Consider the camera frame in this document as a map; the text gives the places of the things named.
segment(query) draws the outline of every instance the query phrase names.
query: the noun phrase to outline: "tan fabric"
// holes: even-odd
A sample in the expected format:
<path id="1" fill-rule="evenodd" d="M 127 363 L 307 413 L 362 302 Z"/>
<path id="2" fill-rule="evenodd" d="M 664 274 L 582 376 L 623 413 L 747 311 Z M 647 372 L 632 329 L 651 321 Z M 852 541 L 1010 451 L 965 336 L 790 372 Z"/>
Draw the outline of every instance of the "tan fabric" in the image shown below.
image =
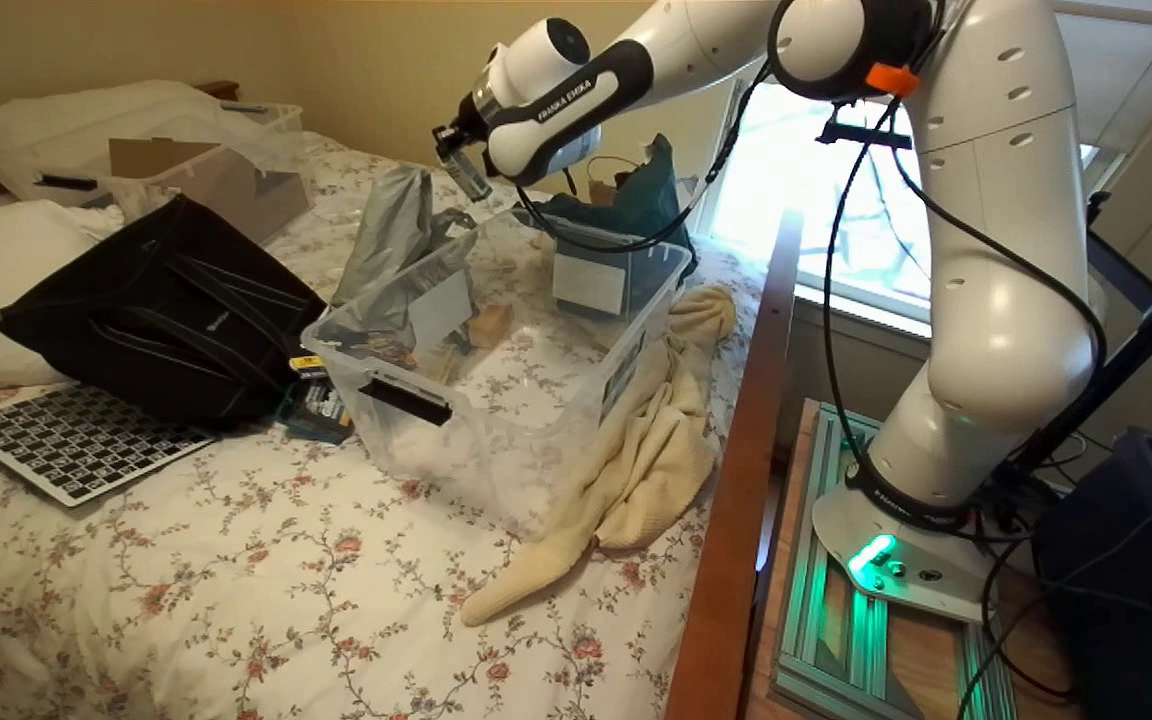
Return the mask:
<path id="1" fill-rule="evenodd" d="M 577 494 L 535 544 L 463 599 L 463 623 L 487 623 L 540 596 L 586 549 L 647 549 L 702 490 L 716 457 L 702 446 L 706 382 L 720 340 L 735 329 L 726 289 L 684 292 L 667 311 L 667 346 L 647 346 L 623 403 L 609 417 Z"/>

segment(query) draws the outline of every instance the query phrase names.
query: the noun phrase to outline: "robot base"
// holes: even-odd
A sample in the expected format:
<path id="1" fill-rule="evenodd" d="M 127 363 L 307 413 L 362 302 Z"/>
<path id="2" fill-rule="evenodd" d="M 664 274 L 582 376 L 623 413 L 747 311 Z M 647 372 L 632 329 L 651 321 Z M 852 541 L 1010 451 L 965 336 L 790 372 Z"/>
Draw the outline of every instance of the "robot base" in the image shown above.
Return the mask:
<path id="1" fill-rule="evenodd" d="M 855 590 L 979 623 L 979 590 L 990 560 L 969 541 L 899 523 L 855 490 L 829 490 L 812 505 L 812 528 Z"/>

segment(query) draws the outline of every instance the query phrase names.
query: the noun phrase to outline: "black bag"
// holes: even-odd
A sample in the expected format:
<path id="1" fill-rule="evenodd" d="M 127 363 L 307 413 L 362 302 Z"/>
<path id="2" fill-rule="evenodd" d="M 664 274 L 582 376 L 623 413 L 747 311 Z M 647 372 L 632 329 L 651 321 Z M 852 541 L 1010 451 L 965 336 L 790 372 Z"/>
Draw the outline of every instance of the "black bag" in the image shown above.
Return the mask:
<path id="1" fill-rule="evenodd" d="M 280 259 L 177 198 L 0 309 L 0 334 L 157 417 L 247 424 L 292 388 L 320 311 Z"/>

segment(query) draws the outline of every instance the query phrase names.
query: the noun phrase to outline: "window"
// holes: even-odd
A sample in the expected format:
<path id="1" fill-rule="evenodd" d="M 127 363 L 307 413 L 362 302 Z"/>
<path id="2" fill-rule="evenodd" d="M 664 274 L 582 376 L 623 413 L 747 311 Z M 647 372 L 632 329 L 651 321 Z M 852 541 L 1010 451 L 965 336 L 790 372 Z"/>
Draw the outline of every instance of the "window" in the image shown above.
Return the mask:
<path id="1" fill-rule="evenodd" d="M 781 84 L 760 84 L 738 145 L 726 160 L 710 207 L 700 214 L 720 239 L 747 245 L 775 235 L 781 214 L 802 216 L 801 235 L 801 283 L 825 289 L 829 227 L 844 176 L 860 154 L 852 140 L 818 145 L 818 128 L 831 104 L 801 102 Z M 852 104 L 844 126 L 871 128 L 883 104 Z M 871 150 L 852 192 L 831 259 L 831 289 L 852 309 L 871 309 L 892 321 L 929 321 L 929 214 L 903 190 L 892 154 Z"/>

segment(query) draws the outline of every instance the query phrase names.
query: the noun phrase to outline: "green light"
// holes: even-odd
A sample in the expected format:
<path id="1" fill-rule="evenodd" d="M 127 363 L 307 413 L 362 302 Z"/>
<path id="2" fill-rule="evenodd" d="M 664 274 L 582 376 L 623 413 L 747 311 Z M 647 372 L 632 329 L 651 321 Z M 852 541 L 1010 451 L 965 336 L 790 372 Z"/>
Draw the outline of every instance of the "green light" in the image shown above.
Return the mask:
<path id="1" fill-rule="evenodd" d="M 847 571 L 863 575 L 863 567 L 896 549 L 896 535 L 866 541 L 852 560 Z"/>

